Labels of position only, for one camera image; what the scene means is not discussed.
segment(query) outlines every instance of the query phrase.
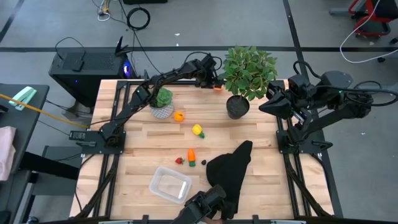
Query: strawberry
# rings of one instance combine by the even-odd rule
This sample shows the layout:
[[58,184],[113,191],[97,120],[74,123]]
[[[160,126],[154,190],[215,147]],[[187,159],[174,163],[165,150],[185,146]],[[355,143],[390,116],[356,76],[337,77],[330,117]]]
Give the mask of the strawberry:
[[184,163],[184,160],[183,160],[181,157],[179,157],[179,158],[177,158],[177,159],[175,160],[175,163],[177,163],[177,164],[183,164],[183,163]]

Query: white cable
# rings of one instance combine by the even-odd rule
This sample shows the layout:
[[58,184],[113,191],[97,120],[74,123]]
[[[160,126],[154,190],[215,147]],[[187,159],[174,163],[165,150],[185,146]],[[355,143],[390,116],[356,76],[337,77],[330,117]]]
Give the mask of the white cable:
[[97,17],[98,21],[105,22],[111,18],[111,14],[109,14],[107,12],[104,12],[104,15],[108,15],[108,17],[106,19],[100,19],[100,15],[98,14],[98,17]]
[[[104,6],[104,3],[105,3],[105,0],[102,0],[99,9],[97,9],[97,20],[100,21],[100,22],[105,22],[105,21],[107,21],[107,20],[109,20],[109,19],[111,18],[111,14],[108,13],[108,12],[104,12],[103,9],[102,9],[102,7]],[[100,19],[100,14],[101,14],[101,15],[103,15],[103,14],[104,14],[104,15],[108,15],[108,18],[106,18],[106,19]]]
[[349,37],[351,37],[351,35],[353,35],[359,28],[361,28],[363,25],[365,25],[365,23],[367,23],[367,22],[372,18],[374,12],[376,12],[376,8],[377,8],[377,6],[379,5],[380,1],[381,1],[381,0],[378,0],[378,2],[376,3],[376,5],[374,6],[373,12],[372,12],[372,14],[369,16],[369,18],[368,18],[364,23],[362,23],[359,27],[357,27],[354,31],[352,31],[352,33],[350,33],[350,34],[347,36],[347,38],[343,41],[343,43],[340,45],[340,53],[341,53],[341,55],[343,56],[343,58],[344,58],[347,62],[349,62],[349,63],[364,63],[364,62],[368,62],[368,61],[371,61],[371,60],[374,60],[374,59],[378,59],[379,57],[386,57],[386,56],[388,56],[388,55],[392,55],[392,54],[398,52],[398,50],[395,50],[395,51],[390,52],[390,53],[388,53],[388,54],[380,55],[380,56],[377,56],[377,57],[369,58],[369,59],[367,59],[367,60],[358,61],[358,62],[353,62],[353,61],[351,61],[351,60],[348,60],[348,59],[344,56],[344,54],[343,54],[343,49],[342,49],[342,48],[343,48],[343,45],[345,44],[345,42],[348,40]]

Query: green leafy plant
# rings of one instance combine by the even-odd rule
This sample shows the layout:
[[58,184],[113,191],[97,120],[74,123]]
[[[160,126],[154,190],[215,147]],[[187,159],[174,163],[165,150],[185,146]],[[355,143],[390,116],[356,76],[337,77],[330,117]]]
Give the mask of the green leafy plant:
[[173,92],[161,88],[157,93],[156,99],[150,104],[152,107],[161,108],[171,104],[173,97]]
[[225,73],[219,79],[226,79],[225,88],[233,95],[241,95],[249,101],[261,99],[267,93],[268,82],[275,80],[277,58],[256,47],[236,46],[228,50],[224,61]]

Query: yellow cable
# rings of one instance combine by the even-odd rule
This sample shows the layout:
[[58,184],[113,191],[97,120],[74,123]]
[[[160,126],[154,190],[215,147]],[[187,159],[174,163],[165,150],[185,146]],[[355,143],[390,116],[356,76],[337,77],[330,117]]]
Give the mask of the yellow cable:
[[105,0],[105,2],[104,2],[104,12],[109,12],[109,8],[107,6],[107,3],[108,3],[108,1]]
[[34,107],[34,106],[27,105],[26,103],[23,103],[23,102],[14,100],[14,99],[12,99],[12,98],[9,97],[9,96],[0,94],[0,97],[1,97],[1,98],[4,98],[4,99],[6,99],[6,100],[11,100],[11,101],[13,101],[14,103],[17,103],[17,104],[19,104],[19,105],[25,106],[26,108],[29,108],[29,109],[31,109],[31,110],[34,110],[34,111],[37,111],[37,112],[39,112],[39,113],[45,114],[45,115],[47,115],[47,116],[49,116],[49,117],[51,117],[51,118],[53,118],[53,119],[56,119],[56,120],[59,120],[59,121],[62,121],[62,122],[68,123],[68,124],[72,124],[72,125],[75,125],[75,126],[78,126],[78,127],[81,127],[81,128],[89,128],[88,126],[85,126],[85,125],[82,125],[82,124],[78,124],[78,123],[74,123],[74,122],[71,122],[71,121],[68,121],[68,120],[65,120],[65,119],[56,117],[56,116],[54,116],[54,115],[52,115],[52,114],[49,114],[48,112],[45,112],[44,110],[40,110],[40,109],[38,109],[38,108],[36,108],[36,107]]

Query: gray floor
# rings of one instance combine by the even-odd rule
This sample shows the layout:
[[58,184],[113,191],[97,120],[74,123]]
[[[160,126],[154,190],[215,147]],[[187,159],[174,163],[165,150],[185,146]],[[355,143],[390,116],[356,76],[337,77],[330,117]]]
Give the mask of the gray floor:
[[[330,7],[347,6],[350,1],[290,0],[298,37],[302,47],[338,47],[352,31],[349,17],[332,17]],[[17,0],[0,1],[2,27]],[[289,25],[281,0],[170,0],[167,4],[142,5],[151,13],[151,22],[138,36],[143,46],[219,46],[261,45],[293,46]],[[119,22],[98,22],[96,7],[90,0],[25,0],[0,47],[54,47],[60,39],[72,36],[84,46],[112,47],[121,35],[131,45],[132,33]],[[117,2],[111,2],[113,17],[121,19]],[[137,14],[134,21],[145,20]],[[398,24],[392,23],[392,32],[379,41],[350,39],[347,47],[383,47],[398,34]],[[63,47],[76,46],[66,41]],[[0,82],[46,84],[50,86],[48,99],[70,106],[73,98],[49,76],[48,69],[54,52],[0,53]],[[188,52],[148,52],[161,71],[179,67]],[[212,52],[223,57],[225,52]],[[278,57],[279,78],[294,74],[292,64],[295,52],[273,52]],[[381,53],[348,53],[351,60],[362,60]],[[323,73],[341,70],[351,74],[355,82],[379,81],[384,85],[398,81],[397,59],[385,63],[350,64],[340,53],[305,52],[304,58],[314,70]],[[137,72],[155,70],[142,52],[134,53]],[[340,202],[345,217],[398,221],[398,153],[395,133],[398,105],[374,108],[364,119],[346,120],[325,129],[326,140],[335,144],[329,152]],[[45,105],[44,110],[59,116],[60,109]],[[65,132],[76,129],[46,116],[40,120]],[[45,145],[69,146],[67,136],[38,124],[28,150],[41,154]],[[43,222],[61,220],[68,216],[72,197],[41,197],[35,201],[32,215]]]

